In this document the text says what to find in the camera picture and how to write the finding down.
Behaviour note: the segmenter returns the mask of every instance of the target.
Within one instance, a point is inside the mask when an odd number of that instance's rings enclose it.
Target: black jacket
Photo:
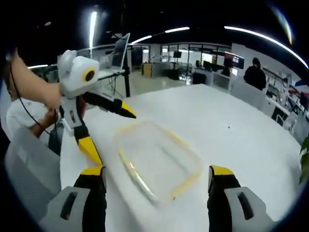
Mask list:
[[[243,79],[249,85],[256,87],[259,90],[262,90],[266,87],[266,76],[265,73],[255,66],[250,66]]]

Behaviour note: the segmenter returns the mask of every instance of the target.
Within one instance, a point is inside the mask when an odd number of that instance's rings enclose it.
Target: led light strip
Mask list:
[[[145,36],[145,37],[140,38],[140,39],[138,39],[138,40],[136,40],[136,41],[133,41],[131,44],[136,44],[136,43],[138,43],[138,42],[140,42],[140,41],[147,40],[147,39],[149,39],[149,38],[151,38],[151,37],[152,37],[152,35]]]
[[[28,69],[43,68],[43,67],[47,67],[47,66],[48,66],[47,64],[35,65],[35,66],[28,67]]]
[[[90,32],[89,32],[89,47],[93,47],[93,37],[95,35],[95,26],[97,20],[97,12],[92,12],[90,19]]]
[[[259,36],[263,39],[266,39],[268,41],[271,41],[277,45],[279,45],[280,47],[282,47],[283,49],[285,49],[286,51],[288,51],[289,53],[291,53],[293,56],[295,56],[300,62],[302,62],[306,68],[308,68],[308,65],[306,64],[306,62],[298,55],[296,54],[294,51],[292,51],[290,48],[288,48],[287,46],[281,44],[280,42],[268,37],[268,36],[265,36],[265,35],[262,35],[260,33],[257,33],[257,32],[254,32],[254,31],[251,31],[251,30],[246,30],[246,29],[242,29],[242,28],[236,28],[236,27],[228,27],[228,26],[225,26],[224,27],[225,29],[227,30],[236,30],[236,31],[241,31],[241,32],[245,32],[245,33],[248,33],[248,34],[251,34],[251,35],[256,35],[256,36]]]
[[[171,33],[171,32],[175,32],[175,31],[180,31],[180,30],[189,30],[190,28],[189,27],[184,27],[184,28],[175,28],[175,29],[171,29],[171,30],[166,30],[165,33]],[[140,38],[138,40],[135,40],[131,43],[131,45],[133,44],[136,44],[140,41],[143,41],[143,40],[147,40],[147,39],[150,39],[152,37],[152,35],[148,35],[148,36],[145,36],[143,38]]]
[[[175,32],[175,31],[180,31],[180,30],[189,30],[189,27],[184,27],[184,28],[175,28],[175,29],[171,29],[171,30],[166,30],[165,33],[171,33],[171,32]]]

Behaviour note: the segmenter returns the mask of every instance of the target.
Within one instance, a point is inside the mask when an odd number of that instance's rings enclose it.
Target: black ceiling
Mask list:
[[[31,29],[25,29],[27,37],[23,39],[21,53],[28,65],[35,65],[56,63],[57,55],[66,49],[88,47],[89,16],[96,9],[99,23],[94,45],[114,43],[115,39],[111,39],[114,33],[131,32],[133,41],[167,29],[189,26],[189,31],[157,35],[144,43],[241,43],[278,59],[306,79],[308,70],[287,52],[251,35],[224,29],[229,25],[269,35],[288,45],[309,63],[309,34],[303,22],[307,10],[297,0],[283,2],[273,1],[272,4],[280,8],[293,28],[293,45],[289,44],[269,5],[263,1],[76,0],[50,1],[42,5],[27,3],[30,10],[23,11],[18,20],[29,21],[30,18]]]

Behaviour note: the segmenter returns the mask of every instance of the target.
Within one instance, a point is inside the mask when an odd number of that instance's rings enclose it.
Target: floor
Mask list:
[[[101,81],[102,85],[111,90],[113,93],[114,82],[106,79]],[[167,88],[174,88],[179,86],[185,86],[191,84],[191,77],[180,77],[180,80],[175,81],[167,77],[145,77],[140,71],[132,72],[129,75],[130,83],[130,95],[135,96],[143,93],[159,91]],[[125,79],[123,76],[119,76],[116,79],[115,97],[126,97]]]

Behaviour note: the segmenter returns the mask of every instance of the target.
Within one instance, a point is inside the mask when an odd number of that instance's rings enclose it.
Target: plastic lid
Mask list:
[[[130,177],[153,203],[175,199],[203,168],[180,138],[152,122],[120,129],[115,142]]]

